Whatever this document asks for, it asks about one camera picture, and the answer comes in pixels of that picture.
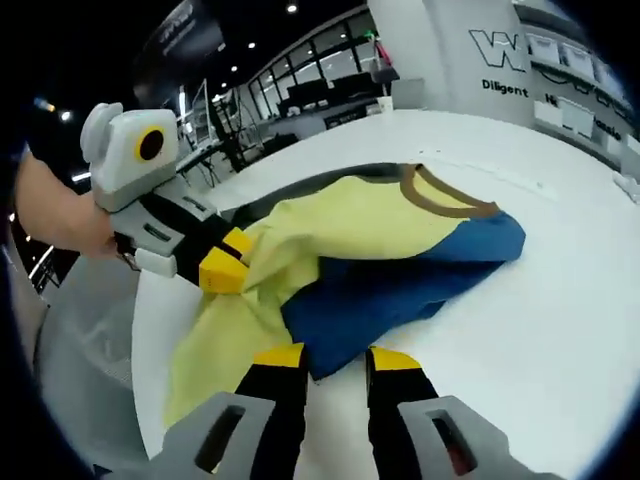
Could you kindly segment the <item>person's left hand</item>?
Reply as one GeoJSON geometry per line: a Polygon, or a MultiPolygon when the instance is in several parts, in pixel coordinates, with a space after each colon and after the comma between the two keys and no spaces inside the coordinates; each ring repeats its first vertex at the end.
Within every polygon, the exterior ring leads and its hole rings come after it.
{"type": "Polygon", "coordinates": [[[91,192],[79,195],[67,189],[56,201],[53,220],[54,246],[89,257],[117,255],[109,215],[96,205],[91,192]]]}

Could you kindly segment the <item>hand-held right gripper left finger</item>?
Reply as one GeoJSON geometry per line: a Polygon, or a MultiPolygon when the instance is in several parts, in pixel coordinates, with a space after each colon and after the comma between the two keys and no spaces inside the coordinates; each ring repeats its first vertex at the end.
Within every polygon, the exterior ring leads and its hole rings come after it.
{"type": "Polygon", "coordinates": [[[258,354],[236,391],[220,392],[166,432],[151,479],[291,479],[305,435],[302,343],[258,354]]]}

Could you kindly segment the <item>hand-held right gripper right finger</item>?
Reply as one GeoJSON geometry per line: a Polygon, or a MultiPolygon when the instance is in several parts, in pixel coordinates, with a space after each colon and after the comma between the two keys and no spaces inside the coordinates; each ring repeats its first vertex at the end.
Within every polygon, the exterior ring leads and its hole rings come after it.
{"type": "Polygon", "coordinates": [[[382,479],[509,479],[506,435],[454,396],[441,397],[407,354],[366,353],[368,435],[382,479]]]}

